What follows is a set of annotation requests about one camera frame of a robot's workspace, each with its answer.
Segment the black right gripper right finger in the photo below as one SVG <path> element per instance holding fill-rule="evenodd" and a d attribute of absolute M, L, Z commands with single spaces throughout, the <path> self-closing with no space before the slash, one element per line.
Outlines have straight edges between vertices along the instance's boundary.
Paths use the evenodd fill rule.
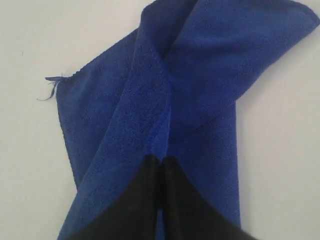
<path fill-rule="evenodd" d="M 163 222 L 167 240 L 251 240 L 253 237 L 213 208 L 175 157 L 163 160 Z"/>

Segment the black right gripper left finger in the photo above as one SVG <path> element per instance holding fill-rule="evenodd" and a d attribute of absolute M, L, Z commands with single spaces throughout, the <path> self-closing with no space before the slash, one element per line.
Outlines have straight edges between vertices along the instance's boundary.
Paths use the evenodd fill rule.
<path fill-rule="evenodd" d="M 159 160 L 146 155 L 125 191 L 69 240 L 154 240 Z"/>

